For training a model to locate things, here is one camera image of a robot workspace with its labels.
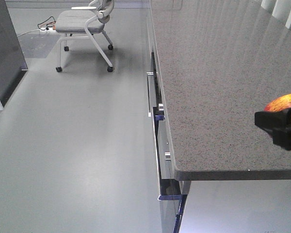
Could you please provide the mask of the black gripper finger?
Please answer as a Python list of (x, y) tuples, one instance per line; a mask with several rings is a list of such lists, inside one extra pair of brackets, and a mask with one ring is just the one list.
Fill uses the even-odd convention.
[(279, 112), (255, 112), (255, 125), (266, 131), (273, 144), (291, 150), (291, 108)]

